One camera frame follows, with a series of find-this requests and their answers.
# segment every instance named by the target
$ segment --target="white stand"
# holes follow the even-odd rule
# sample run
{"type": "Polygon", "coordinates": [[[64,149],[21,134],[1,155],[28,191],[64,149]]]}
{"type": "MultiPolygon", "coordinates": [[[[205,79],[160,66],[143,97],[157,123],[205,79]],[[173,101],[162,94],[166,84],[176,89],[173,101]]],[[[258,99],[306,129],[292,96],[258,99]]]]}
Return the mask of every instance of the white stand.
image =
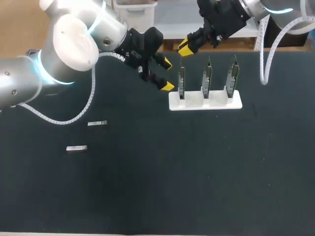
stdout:
{"type": "Polygon", "coordinates": [[[232,110],[243,107],[240,93],[235,90],[233,98],[228,98],[226,87],[224,90],[210,91],[209,99],[203,98],[201,91],[185,91],[185,99],[179,98],[178,92],[170,92],[169,109],[171,111],[196,111],[196,110],[232,110]]]}

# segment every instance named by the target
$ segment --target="wooden surface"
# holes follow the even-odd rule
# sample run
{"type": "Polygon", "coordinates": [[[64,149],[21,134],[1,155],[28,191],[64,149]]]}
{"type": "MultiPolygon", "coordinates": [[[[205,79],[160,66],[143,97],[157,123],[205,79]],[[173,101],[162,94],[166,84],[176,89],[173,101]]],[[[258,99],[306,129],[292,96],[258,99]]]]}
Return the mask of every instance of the wooden surface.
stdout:
{"type": "Polygon", "coordinates": [[[0,58],[43,46],[49,19],[38,3],[39,0],[0,0],[0,58]]]}

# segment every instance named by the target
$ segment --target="black mat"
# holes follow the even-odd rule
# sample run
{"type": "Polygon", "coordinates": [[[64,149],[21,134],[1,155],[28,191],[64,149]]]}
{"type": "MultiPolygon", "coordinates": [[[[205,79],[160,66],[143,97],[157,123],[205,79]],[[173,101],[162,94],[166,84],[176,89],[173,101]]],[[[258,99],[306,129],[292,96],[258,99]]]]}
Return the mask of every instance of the black mat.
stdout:
{"type": "MultiPolygon", "coordinates": [[[[200,89],[208,55],[183,60],[188,90],[200,89]]],[[[210,56],[221,89],[233,54],[210,56]]],[[[314,235],[315,54],[278,53],[266,87],[258,54],[237,57],[239,111],[171,112],[166,93],[114,59],[98,64],[95,100],[75,124],[3,111],[0,231],[314,235]],[[97,120],[108,127],[87,127],[97,120]]],[[[176,83],[180,60],[169,58],[176,83]]],[[[32,105],[65,120],[89,93],[80,81],[32,105]]]]}

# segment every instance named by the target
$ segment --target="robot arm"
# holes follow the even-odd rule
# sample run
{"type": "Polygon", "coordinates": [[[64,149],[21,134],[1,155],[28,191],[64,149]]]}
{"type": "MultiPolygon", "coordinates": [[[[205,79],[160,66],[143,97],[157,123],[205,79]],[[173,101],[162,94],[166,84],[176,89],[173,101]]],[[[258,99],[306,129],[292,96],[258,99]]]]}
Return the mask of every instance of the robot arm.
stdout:
{"type": "Polygon", "coordinates": [[[128,30],[127,22],[103,0],[40,0],[51,19],[43,49],[30,56],[0,59],[0,110],[27,103],[39,95],[57,94],[80,78],[86,78],[100,52],[116,52],[125,64],[160,90],[174,86],[148,68],[153,58],[165,69],[172,65],[157,53],[163,35],[151,28],[145,34],[128,30]]]}
{"type": "MultiPolygon", "coordinates": [[[[267,15],[280,28],[302,16],[300,2],[303,0],[197,0],[204,27],[190,33],[179,46],[182,56],[193,55],[207,42],[215,48],[220,41],[246,26],[250,18],[260,21],[267,15]]],[[[309,15],[315,12],[315,2],[306,1],[309,15]]],[[[314,29],[312,23],[303,22],[288,33],[303,34],[314,29]]]]}

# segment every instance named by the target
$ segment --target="cable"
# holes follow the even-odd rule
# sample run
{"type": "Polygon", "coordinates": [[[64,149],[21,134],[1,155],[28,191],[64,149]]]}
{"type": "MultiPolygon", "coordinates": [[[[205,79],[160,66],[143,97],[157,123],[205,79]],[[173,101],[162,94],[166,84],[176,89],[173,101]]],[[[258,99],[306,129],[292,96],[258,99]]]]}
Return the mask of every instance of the cable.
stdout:
{"type": "MultiPolygon", "coordinates": [[[[122,62],[125,61],[125,58],[123,56],[117,54],[117,53],[101,53],[101,54],[99,54],[99,58],[104,57],[104,56],[115,57],[115,58],[121,60],[122,62]]],[[[92,68],[92,89],[91,89],[91,94],[90,94],[90,97],[88,99],[88,102],[87,102],[86,106],[84,107],[84,109],[80,112],[80,114],[78,114],[75,118],[67,120],[67,121],[57,121],[54,119],[50,119],[49,117],[43,115],[42,113],[40,113],[39,111],[35,110],[30,105],[27,105],[25,103],[19,104],[19,106],[28,109],[29,111],[33,112],[35,115],[39,116],[40,118],[42,118],[45,121],[50,122],[52,124],[57,124],[57,125],[71,124],[71,123],[74,123],[75,121],[77,121],[79,118],[81,118],[84,115],[84,113],[88,110],[88,108],[90,107],[91,102],[92,102],[93,97],[94,97],[94,93],[95,93],[95,85],[96,85],[95,81],[96,81],[96,79],[95,79],[95,66],[94,66],[92,68]]]]}
{"type": "Polygon", "coordinates": [[[300,8],[303,17],[307,17],[306,13],[306,0],[300,0],[300,8]]]}
{"type": "Polygon", "coordinates": [[[260,34],[260,82],[264,84],[264,39],[265,39],[265,21],[262,19],[259,24],[260,34]]]}
{"type": "Polygon", "coordinates": [[[275,42],[273,43],[271,49],[270,49],[270,53],[267,59],[267,63],[266,63],[266,70],[264,72],[264,46],[263,46],[263,41],[264,41],[264,22],[263,20],[260,21],[260,26],[259,26],[259,32],[260,35],[263,35],[262,38],[262,42],[261,45],[262,47],[260,48],[260,81],[263,85],[266,85],[269,81],[269,74],[270,74],[270,68],[271,68],[271,64],[272,64],[272,60],[273,57],[275,55],[276,49],[278,47],[278,45],[280,44],[281,40],[283,39],[283,37],[296,25],[300,24],[300,23],[305,23],[305,22],[315,22],[315,17],[312,16],[307,16],[306,15],[306,0],[300,0],[300,5],[301,5],[301,12],[302,15],[305,14],[305,16],[297,18],[293,21],[291,21],[287,26],[285,26],[283,28],[283,30],[279,33],[279,35],[277,36],[275,42]]]}

